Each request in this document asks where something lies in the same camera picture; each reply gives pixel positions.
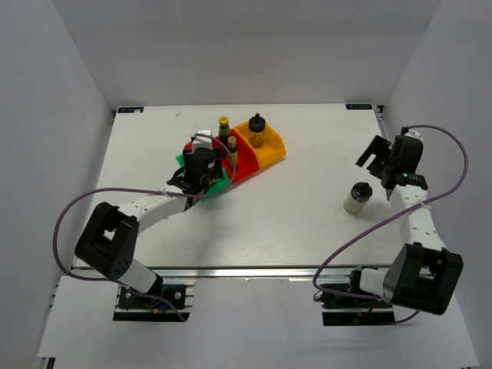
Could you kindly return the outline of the small yellow label bottle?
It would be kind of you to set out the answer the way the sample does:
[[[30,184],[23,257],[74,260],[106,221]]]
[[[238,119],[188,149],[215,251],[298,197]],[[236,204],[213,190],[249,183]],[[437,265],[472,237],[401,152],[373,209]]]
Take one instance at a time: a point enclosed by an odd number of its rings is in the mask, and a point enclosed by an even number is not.
[[[228,155],[228,165],[230,168],[236,168],[238,165],[238,143],[235,136],[230,135],[228,137],[227,147],[230,152]]]

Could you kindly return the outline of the black lid white powder jar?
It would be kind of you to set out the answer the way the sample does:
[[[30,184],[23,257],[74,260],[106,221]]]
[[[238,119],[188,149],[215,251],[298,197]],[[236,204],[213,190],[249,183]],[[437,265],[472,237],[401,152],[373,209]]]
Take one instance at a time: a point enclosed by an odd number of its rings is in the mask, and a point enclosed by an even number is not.
[[[344,210],[349,214],[359,214],[369,202],[372,194],[373,190],[369,183],[357,182],[344,199]]]

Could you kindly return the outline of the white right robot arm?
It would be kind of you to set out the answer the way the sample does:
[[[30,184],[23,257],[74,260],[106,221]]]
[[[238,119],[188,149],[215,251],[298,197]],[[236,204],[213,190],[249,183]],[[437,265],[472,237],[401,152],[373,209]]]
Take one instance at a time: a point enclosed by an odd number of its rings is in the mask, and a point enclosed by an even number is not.
[[[387,271],[362,268],[360,280],[347,287],[348,300],[363,307],[374,299],[403,308],[442,315],[463,270],[463,259],[448,251],[426,204],[427,182],[417,173],[423,154],[415,131],[388,141],[377,135],[356,164],[380,179],[397,223],[403,247]]]

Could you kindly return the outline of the red cap dark sauce jar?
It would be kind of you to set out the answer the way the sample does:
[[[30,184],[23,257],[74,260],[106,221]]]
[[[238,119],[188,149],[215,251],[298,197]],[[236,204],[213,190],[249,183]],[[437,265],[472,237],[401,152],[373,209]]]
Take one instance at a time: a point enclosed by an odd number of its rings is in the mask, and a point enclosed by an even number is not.
[[[191,142],[188,142],[188,143],[184,146],[182,153],[183,153],[184,155],[187,155],[187,154],[189,154],[189,153],[192,153],[192,143],[191,143]]]

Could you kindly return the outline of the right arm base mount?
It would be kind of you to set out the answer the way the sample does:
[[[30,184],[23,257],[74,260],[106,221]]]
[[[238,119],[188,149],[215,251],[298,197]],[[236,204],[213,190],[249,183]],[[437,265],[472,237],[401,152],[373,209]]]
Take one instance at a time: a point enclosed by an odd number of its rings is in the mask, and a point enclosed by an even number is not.
[[[318,291],[314,302],[321,303],[325,327],[395,325],[391,305],[376,300],[350,298]]]

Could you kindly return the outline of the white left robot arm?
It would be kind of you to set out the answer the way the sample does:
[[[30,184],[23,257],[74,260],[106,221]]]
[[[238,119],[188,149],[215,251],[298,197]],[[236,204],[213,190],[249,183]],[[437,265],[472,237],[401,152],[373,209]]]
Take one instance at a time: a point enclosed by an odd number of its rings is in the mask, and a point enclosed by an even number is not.
[[[75,256],[108,280],[136,291],[136,298],[153,307],[162,298],[162,278],[134,257],[138,236],[146,229],[195,206],[222,177],[218,148],[197,148],[184,154],[184,166],[167,182],[176,196],[147,195],[127,204],[98,204],[75,247]]]

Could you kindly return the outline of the yellow cap sauce bottle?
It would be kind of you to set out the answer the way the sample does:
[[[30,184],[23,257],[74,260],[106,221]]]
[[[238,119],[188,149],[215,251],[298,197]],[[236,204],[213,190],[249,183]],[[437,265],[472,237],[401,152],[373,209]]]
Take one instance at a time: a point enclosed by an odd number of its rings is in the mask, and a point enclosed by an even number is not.
[[[230,129],[228,117],[222,115],[218,119],[218,124],[219,124],[218,137],[222,142],[227,142],[228,138],[231,135],[231,129]]]

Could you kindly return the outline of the black lid spice jar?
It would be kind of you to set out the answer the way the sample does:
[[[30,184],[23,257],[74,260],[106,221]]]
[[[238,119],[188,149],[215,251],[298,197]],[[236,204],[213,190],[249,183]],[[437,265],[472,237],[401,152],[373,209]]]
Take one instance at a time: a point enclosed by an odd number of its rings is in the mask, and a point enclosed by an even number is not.
[[[264,144],[264,130],[266,128],[265,119],[256,113],[248,121],[249,136],[248,141],[254,148],[260,148]]]

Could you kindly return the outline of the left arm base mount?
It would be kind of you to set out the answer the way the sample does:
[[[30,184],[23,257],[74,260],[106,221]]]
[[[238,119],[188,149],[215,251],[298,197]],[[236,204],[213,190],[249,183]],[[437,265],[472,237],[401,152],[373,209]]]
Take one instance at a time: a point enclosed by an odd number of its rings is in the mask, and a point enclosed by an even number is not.
[[[191,284],[164,284],[161,299],[144,298],[129,288],[119,288],[113,321],[184,323],[194,303]]]

